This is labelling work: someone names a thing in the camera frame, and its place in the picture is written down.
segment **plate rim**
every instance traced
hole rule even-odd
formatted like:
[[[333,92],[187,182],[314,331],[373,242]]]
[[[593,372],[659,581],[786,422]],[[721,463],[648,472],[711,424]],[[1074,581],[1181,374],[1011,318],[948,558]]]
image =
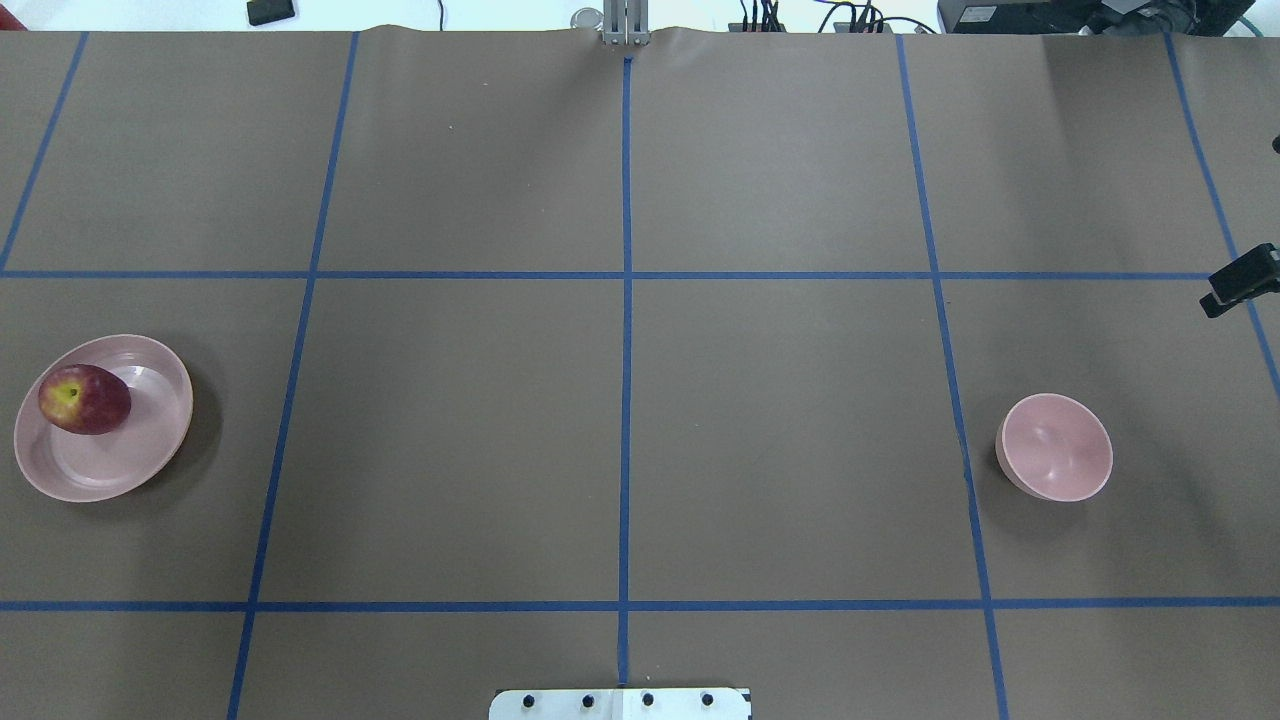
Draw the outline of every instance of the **plate rim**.
[[[49,375],[49,373],[51,373],[55,369],[58,369],[59,366],[61,366],[67,361],[68,357],[70,357],[72,355],[74,355],[74,354],[77,354],[77,352],[79,352],[82,350],[84,350],[86,347],[91,347],[93,345],[99,345],[99,343],[109,341],[109,340],[122,340],[122,338],[128,340],[128,341],[141,341],[141,343],[145,343],[145,345],[152,345],[156,348],[161,350],[163,352],[166,352],[168,355],[170,355],[174,360],[177,360],[178,368],[182,370],[182,388],[180,388],[180,391],[189,400],[188,404],[191,406],[191,410],[187,413],[187,416],[183,419],[182,433],[178,434],[177,439],[173,443],[173,447],[165,455],[164,460],[161,460],[156,465],[156,468],[154,470],[150,470],[150,471],[145,473],[145,477],[141,480],[138,480],[137,483],[134,483],[134,484],[127,484],[127,486],[120,486],[120,488],[111,488],[110,495],[105,495],[102,497],[93,497],[93,498],[59,497],[54,492],[37,486],[36,482],[31,477],[32,473],[28,470],[28,468],[22,461],[22,454],[18,450],[18,429],[19,429],[19,424],[20,424],[20,419],[22,419],[23,411],[26,411],[27,407],[32,402],[36,401],[35,398],[36,398],[36,396],[40,392],[40,383],[44,382],[44,379]],[[195,413],[196,413],[196,396],[195,396],[195,392],[193,392],[192,384],[191,384],[191,372],[187,370],[187,364],[182,361],[182,357],[177,352],[174,352],[172,347],[169,347],[168,345],[160,342],[159,340],[156,340],[154,337],[148,337],[148,336],[145,336],[145,334],[137,334],[137,333],[114,333],[114,334],[108,334],[108,336],[93,338],[93,340],[87,341],[87,342],[82,342],[82,343],[77,345],[76,347],[68,350],[67,352],[63,352],[61,356],[59,356],[58,360],[52,361],[47,368],[45,368],[45,370],[31,384],[31,388],[27,389],[27,395],[22,398],[22,404],[18,405],[18,414],[14,415],[14,421],[13,421],[13,455],[14,455],[14,459],[18,461],[18,469],[22,471],[22,477],[27,480],[28,484],[31,484],[31,487],[36,488],[41,493],[44,493],[44,495],[46,495],[49,497],[52,497],[54,500],[60,500],[63,502],[101,502],[104,500],[111,500],[113,497],[119,497],[119,496],[122,496],[122,495],[124,495],[124,493],[127,493],[129,491],[133,491],[133,489],[137,489],[137,488],[142,487],[143,484],[146,484],[147,482],[150,482],[151,478],[155,478],[160,473],[160,470],[163,470],[166,465],[169,465],[169,461],[173,460],[173,456],[178,454],[178,450],[182,447],[182,443],[187,439],[187,433],[191,430],[191,418],[195,415]]]

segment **plate with apple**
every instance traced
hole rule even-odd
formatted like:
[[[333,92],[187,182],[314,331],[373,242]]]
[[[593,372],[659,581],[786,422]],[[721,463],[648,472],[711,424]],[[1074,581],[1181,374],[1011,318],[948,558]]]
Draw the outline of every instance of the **plate with apple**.
[[[27,480],[68,502],[129,492],[160,471],[191,427],[191,375],[164,343],[113,334],[72,350],[27,391],[13,450]]]

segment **white background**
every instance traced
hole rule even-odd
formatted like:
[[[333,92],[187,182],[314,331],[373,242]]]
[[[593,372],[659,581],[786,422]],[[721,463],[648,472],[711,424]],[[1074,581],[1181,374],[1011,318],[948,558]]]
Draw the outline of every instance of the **white background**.
[[[0,0],[31,29],[108,31],[289,31],[366,29],[399,24],[435,29],[435,0],[294,0],[297,17],[251,28],[239,0]],[[599,0],[445,0],[445,29],[559,29],[579,8]],[[938,28],[937,0],[877,0],[887,15],[908,15]],[[828,6],[812,0],[782,0],[780,15],[788,32],[814,32]],[[652,29],[681,26],[724,31],[739,22],[737,0],[649,0]],[[849,10],[836,18],[847,19]],[[1262,32],[1280,36],[1280,0],[1258,0],[1247,17]],[[899,32],[909,32],[900,23]],[[1236,26],[1231,35],[1248,35]]]

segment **pink bowl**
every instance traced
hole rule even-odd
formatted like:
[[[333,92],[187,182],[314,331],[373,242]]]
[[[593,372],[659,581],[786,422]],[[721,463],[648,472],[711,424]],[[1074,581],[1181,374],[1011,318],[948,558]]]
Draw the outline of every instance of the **pink bowl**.
[[[996,459],[1015,486],[1041,500],[1076,502],[1111,477],[1111,436],[1070,397],[1050,392],[1018,401],[996,432]]]

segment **white bracket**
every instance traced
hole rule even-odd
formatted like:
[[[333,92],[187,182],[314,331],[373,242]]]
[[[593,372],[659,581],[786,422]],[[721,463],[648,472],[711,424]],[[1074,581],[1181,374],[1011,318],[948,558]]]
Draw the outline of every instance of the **white bracket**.
[[[751,720],[751,691],[737,688],[504,691],[489,720]]]
[[[605,45],[649,45],[649,0],[604,0]]]

